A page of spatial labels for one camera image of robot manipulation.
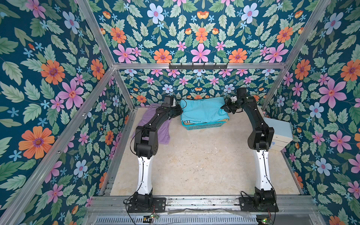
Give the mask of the teal pants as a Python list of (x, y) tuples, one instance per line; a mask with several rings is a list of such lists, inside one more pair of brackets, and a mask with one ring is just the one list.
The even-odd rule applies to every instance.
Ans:
[(224, 104), (223, 97), (181, 100), (180, 106), (183, 109), (181, 121), (207, 122), (230, 119), (228, 113), (221, 109)]

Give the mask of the purple pants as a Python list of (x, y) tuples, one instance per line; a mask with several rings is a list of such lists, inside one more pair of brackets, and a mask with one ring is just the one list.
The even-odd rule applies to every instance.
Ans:
[[(153, 119), (153, 117), (156, 117), (159, 112), (156, 112), (157, 108), (160, 107), (160, 104), (150, 104), (147, 105), (146, 111), (144, 112), (140, 122), (138, 123), (138, 126), (145, 126), (149, 125), (150, 121)], [(169, 144), (170, 143), (170, 133), (169, 133), (169, 127), (170, 127), (170, 120), (167, 119), (167, 117), (161, 117), (161, 119), (157, 118), (155, 120), (155, 125), (152, 125), (152, 127), (157, 128), (157, 136), (158, 136), (158, 143), (159, 144)]]

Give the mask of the beige pants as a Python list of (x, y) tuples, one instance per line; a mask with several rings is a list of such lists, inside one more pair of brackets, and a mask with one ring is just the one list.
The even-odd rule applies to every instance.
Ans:
[(214, 124), (214, 123), (223, 123), (228, 122), (229, 119), (217, 120), (217, 121), (206, 121), (206, 122), (190, 122), (190, 121), (183, 121), (184, 125), (193, 125), (193, 124)]

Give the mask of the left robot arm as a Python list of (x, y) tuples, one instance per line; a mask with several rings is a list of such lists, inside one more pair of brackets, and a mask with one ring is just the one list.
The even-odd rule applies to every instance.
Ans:
[(136, 128), (134, 153), (138, 158), (139, 174), (135, 196), (139, 201), (152, 198), (152, 160), (158, 151), (158, 131), (166, 121), (181, 115), (182, 112), (182, 107), (175, 98), (166, 96), (150, 121)]

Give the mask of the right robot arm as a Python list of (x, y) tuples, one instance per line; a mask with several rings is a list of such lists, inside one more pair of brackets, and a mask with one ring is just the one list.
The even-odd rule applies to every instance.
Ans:
[(237, 110), (245, 112), (252, 126), (247, 144), (254, 150), (256, 163), (256, 185), (254, 204), (270, 205), (276, 202), (275, 188), (271, 184), (269, 173), (269, 149), (274, 136), (274, 128), (270, 127), (258, 109), (257, 101), (247, 93), (246, 88), (239, 88), (236, 96), (230, 97), (221, 107), (225, 112), (236, 114)]

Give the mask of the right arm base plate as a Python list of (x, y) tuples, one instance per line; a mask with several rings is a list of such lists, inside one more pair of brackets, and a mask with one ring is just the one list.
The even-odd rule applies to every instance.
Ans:
[(279, 208), (274, 201), (257, 201), (252, 197), (240, 196), (239, 205), (243, 212), (279, 212)]

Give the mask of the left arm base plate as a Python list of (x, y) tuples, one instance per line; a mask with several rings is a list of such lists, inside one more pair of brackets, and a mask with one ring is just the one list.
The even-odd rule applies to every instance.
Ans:
[(140, 200), (132, 198), (127, 205), (129, 213), (162, 213), (166, 211), (167, 199), (164, 197), (156, 197), (151, 199)]

